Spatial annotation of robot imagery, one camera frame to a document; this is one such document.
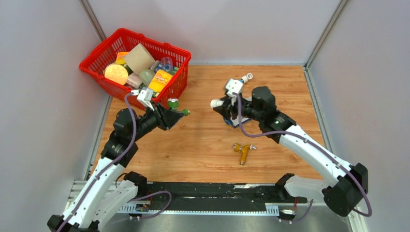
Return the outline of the white pipe elbow fitting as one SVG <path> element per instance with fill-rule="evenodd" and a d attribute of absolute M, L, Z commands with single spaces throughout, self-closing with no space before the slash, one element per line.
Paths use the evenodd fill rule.
<path fill-rule="evenodd" d="M 213 99 L 213 100 L 210 102 L 210 107 L 211 107 L 212 109 L 214 109 L 214 108 L 216 108 L 216 107 L 222 106 L 223 103 L 224 103 L 224 100 Z"/>

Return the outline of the green water faucet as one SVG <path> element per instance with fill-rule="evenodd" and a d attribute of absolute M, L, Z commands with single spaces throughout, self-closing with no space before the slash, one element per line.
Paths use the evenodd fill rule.
<path fill-rule="evenodd" d="M 190 114 L 190 111 L 188 109 L 178 110 L 179 100 L 177 98 L 169 98 L 168 107 L 170 110 L 184 114 L 184 116 L 188 116 Z"/>

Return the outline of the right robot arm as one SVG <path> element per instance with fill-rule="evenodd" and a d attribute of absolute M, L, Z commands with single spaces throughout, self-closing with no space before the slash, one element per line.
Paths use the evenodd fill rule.
<path fill-rule="evenodd" d="M 210 102 L 211 108 L 225 119 L 246 117 L 259 123 L 260 134 L 249 134 L 239 123 L 242 133 L 251 138 L 268 137 L 306 161 L 323 180 L 287 174 L 276 188 L 281 202 L 293 197 L 322 200 L 334 213 L 346 217 L 354 211 L 364 217 L 373 215 L 368 194 L 368 169 L 333 154 L 312 139 L 291 117 L 277 109 L 276 98 L 267 86 L 252 90 L 251 99 L 241 90 L 226 91 L 224 97 Z"/>

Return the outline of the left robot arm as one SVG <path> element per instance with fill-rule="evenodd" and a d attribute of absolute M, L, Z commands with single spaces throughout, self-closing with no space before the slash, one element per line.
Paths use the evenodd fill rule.
<path fill-rule="evenodd" d="M 113 192 L 108 190 L 138 151 L 139 139 L 156 128 L 169 130 L 189 113 L 187 109 L 166 109 L 159 103 L 148 107 L 142 116 L 137 116 L 131 107 L 119 111 L 94 173 L 72 205 L 61 215 L 50 217 L 50 231 L 100 232 L 126 202 L 144 199 L 148 193 L 147 180 L 135 172 L 127 173 Z"/>

